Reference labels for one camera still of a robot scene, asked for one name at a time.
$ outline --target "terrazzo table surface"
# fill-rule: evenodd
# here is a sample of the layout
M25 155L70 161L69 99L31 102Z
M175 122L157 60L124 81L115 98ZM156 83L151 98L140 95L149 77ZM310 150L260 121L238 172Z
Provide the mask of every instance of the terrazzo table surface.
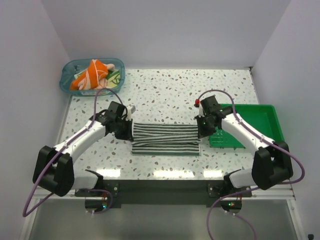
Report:
M125 105L135 105L135 123L197 124L195 99L209 89L225 90L236 104L258 104L249 70L127 69L119 96ZM219 103L230 103L215 93ZM100 96L97 111L107 109L113 95ZM72 97L60 140L82 128L93 115L93 97ZM74 168L90 169L104 179L159 180L222 179L238 169L251 168L252 155L242 148L211 148L208 138L200 144L200 156L133 156L131 143L111 134L83 153Z

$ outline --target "black and white striped cloth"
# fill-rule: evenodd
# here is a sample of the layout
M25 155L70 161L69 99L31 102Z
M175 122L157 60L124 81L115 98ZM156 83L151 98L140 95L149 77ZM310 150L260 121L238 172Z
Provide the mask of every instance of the black and white striped cloth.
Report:
M197 125L133 124L133 155L198 156Z

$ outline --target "blue plastic basket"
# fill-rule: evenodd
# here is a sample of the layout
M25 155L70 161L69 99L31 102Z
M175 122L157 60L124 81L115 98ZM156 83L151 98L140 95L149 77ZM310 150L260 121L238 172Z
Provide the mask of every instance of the blue plastic basket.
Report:
M117 58L97 58L104 64L113 64L115 69L119 70L120 72L120 80L119 84L116 87L111 88L113 91L118 93L125 83L126 71L124 63L117 59ZM79 59L73 60L67 63L62 69L62 76L60 80L60 88L62 91L68 94L72 94L74 96L94 96L98 90L89 89L89 90L70 90L70 85L73 80L75 80L75 74L87 69L90 65L92 59ZM100 95L112 95L113 93L106 90L102 90Z

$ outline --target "white backdrop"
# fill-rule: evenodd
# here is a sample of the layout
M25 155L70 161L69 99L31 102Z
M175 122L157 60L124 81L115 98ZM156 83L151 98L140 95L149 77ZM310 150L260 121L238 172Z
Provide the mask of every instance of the white backdrop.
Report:
M40 148L57 137L69 61L39 0L0 1L0 239L19 238Z
M137 68L253 66L290 0L42 0L71 59Z
M304 228L315 239L320 236L319 9L319 0L292 0L253 68L260 102L276 107L284 138L305 166L306 177L293 190Z

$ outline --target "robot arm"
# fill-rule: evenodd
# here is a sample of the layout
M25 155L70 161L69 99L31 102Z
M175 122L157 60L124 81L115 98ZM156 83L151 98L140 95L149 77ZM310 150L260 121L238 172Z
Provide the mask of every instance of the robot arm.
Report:
M73 165L78 157L84 153L96 141L109 133L114 133L117 139L133 141L131 114L135 111L134 106L126 107L116 102L111 102L108 109L102 110L95 115L95 121L91 127L93 116L90 121L69 139L54 147L44 146L38 154L33 183L39 174L63 147L66 147L56 161L46 171L39 186L62 197L70 190L101 188L103 177L93 171L74 171ZM67 143L78 136L70 145Z
M228 193L232 188L238 189L255 185L266 190L293 176L290 157L270 147L261 141L261 139L265 139L289 151L288 145L284 141L275 142L273 139L264 136L236 113L242 123L261 136L257 138L240 124L233 113L232 107L221 108L215 96L205 98L196 107L199 107L199 115L195 117L199 138L214 134L216 128L223 129L234 136L254 156L251 169L239 169L224 176L226 182L225 193Z

